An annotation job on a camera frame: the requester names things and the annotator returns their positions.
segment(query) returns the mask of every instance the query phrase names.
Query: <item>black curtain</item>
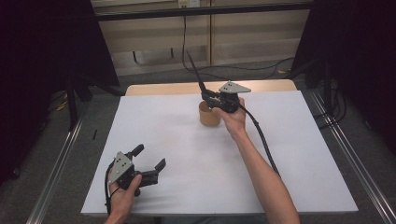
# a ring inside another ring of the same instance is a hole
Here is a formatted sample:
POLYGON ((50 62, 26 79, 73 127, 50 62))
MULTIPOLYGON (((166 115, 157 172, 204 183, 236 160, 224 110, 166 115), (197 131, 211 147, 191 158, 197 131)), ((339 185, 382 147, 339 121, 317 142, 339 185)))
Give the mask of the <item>black curtain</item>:
MULTIPOLYGON (((312 9, 292 70, 315 59, 326 62, 342 91, 396 153, 395 7, 394 1, 360 0, 312 9)), ((305 82, 315 87, 323 76, 323 66, 312 66, 305 82)))
POLYGON ((0 182, 23 161, 68 76, 119 85, 98 22, 70 20, 93 15, 90 0, 0 2, 0 182))

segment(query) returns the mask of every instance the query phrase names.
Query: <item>brown cup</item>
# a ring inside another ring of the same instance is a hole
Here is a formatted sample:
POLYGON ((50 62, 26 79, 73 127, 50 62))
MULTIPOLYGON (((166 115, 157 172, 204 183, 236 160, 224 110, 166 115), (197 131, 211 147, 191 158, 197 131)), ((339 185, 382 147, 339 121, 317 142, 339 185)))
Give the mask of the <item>brown cup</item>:
POLYGON ((202 101, 199 104, 199 120, 208 127, 214 127, 220 124, 220 116, 213 113, 212 109, 207 106, 206 101, 202 101))

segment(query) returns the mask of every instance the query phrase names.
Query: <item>human arm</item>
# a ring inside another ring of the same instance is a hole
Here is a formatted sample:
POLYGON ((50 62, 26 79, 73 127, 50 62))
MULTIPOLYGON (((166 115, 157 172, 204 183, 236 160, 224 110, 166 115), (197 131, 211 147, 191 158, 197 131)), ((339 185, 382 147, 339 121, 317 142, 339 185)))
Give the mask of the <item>human arm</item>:
MULTIPOLYGON (((245 105, 243 98, 240 104, 245 105)), ((300 223, 296 208, 279 175, 255 148, 246 132, 246 113, 238 109, 228 114, 219 108, 213 112, 221 116, 231 138, 238 146, 247 167, 256 195, 270 223, 300 223)))
POLYGON ((134 191, 142 181, 142 175, 137 175, 129 185, 128 189, 119 189, 117 183, 109 186, 111 196, 111 213, 106 220, 106 224, 123 224, 125 219, 131 214, 134 205, 134 191))

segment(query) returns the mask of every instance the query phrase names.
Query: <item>table surface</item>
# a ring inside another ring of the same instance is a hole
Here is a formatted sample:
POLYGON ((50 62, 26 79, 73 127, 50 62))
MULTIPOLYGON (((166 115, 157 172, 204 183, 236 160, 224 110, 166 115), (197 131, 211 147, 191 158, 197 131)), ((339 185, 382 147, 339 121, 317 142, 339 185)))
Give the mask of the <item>table surface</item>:
MULTIPOLYGON (((261 91, 297 91, 293 81, 289 79, 276 80, 249 80, 235 81, 241 86, 251 89, 252 92, 261 91)), ((206 82, 208 90, 217 91, 225 82, 206 82)), ((167 83, 167 84, 148 84, 133 85, 128 88, 125 95, 168 95, 168 94, 195 94, 201 92, 197 82, 188 83, 167 83)))
MULTIPOLYGON (((261 123, 297 210, 300 213, 357 211, 304 97, 293 82, 235 82, 253 91, 241 96, 261 123)), ((205 85, 215 91, 224 83, 205 85)), ((166 158, 167 165, 160 173, 158 185, 142 188, 132 211, 135 215, 212 216, 263 212, 224 123, 207 128, 196 118, 201 101, 199 92, 197 83, 135 85, 128 89, 127 96, 121 98, 81 213, 106 215, 103 173, 117 151, 126 153, 141 143, 146 149, 134 159, 137 170, 150 170, 162 158, 166 158)), ((266 159, 252 122, 247 121, 247 132, 266 159)))

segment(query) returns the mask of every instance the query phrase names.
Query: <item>aluminum rail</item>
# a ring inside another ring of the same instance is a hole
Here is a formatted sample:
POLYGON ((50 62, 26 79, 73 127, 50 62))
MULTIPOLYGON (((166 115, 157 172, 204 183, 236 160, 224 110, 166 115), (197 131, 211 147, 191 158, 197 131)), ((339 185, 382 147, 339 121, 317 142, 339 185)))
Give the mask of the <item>aluminum rail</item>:
POLYGON ((188 8, 170 8, 146 11, 128 11, 128 12, 111 12, 96 13, 92 16, 72 15, 60 18, 49 18, 51 21, 76 22, 76 21, 125 21, 136 19, 166 18, 166 17, 183 17, 183 16, 202 16, 215 14, 232 14, 232 13, 249 13, 265 11, 290 11, 304 10, 314 7, 335 6, 342 3, 315 3, 315 2, 296 2, 280 4, 261 4, 246 6, 229 6, 229 7, 188 7, 188 8))
MULTIPOLYGON (((315 104, 317 105, 320 113, 324 114, 326 108, 323 105, 324 101, 321 98, 320 94, 318 94, 317 92, 311 92, 311 96, 315 104)), ((341 130, 338 123, 335 121, 334 118, 328 115, 323 115, 323 116, 326 119, 326 122, 329 125, 329 128, 331 129, 335 140, 337 141, 340 148, 343 150, 344 154, 346 155, 349 164, 352 166, 353 170, 355 171, 355 174, 361 181, 361 184, 363 185, 368 196, 372 200, 377 212, 382 217, 384 223, 387 224, 396 223, 396 215, 394 209, 390 205, 389 201, 387 200, 387 197, 382 192, 381 188, 375 183, 373 178, 368 173, 367 169, 361 162, 361 159, 359 158, 353 146, 347 140, 347 137, 341 130)))
POLYGON ((64 141, 64 146, 61 150, 61 153, 58 157, 58 160, 55 162, 52 172, 49 175, 47 183, 43 190, 40 193, 37 201, 35 202, 35 207, 33 208, 30 216, 28 217, 26 224, 40 224, 42 223, 44 216, 47 213, 47 209, 50 206, 50 201, 52 196, 58 186, 58 182, 61 178, 62 172, 67 162, 67 158, 70 155, 71 150, 73 149, 73 145, 76 142, 78 137, 79 130, 82 125, 83 119, 87 115, 87 111, 89 108, 89 103, 85 104, 82 108, 81 116, 78 120, 78 123, 75 125, 74 129, 69 132, 64 141))

